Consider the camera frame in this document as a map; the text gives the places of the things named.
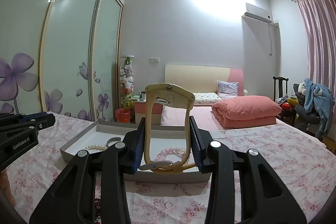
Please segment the person's left hand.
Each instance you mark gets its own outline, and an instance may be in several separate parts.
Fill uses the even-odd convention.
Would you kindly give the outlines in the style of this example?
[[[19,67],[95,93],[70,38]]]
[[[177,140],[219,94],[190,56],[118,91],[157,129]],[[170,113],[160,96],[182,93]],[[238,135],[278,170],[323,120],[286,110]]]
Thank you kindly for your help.
[[[10,189],[10,183],[8,179],[8,175],[6,170],[1,171],[0,174],[0,186],[1,190],[3,191],[6,198],[9,200],[9,202],[12,204],[13,207],[15,207],[15,198],[13,197]]]

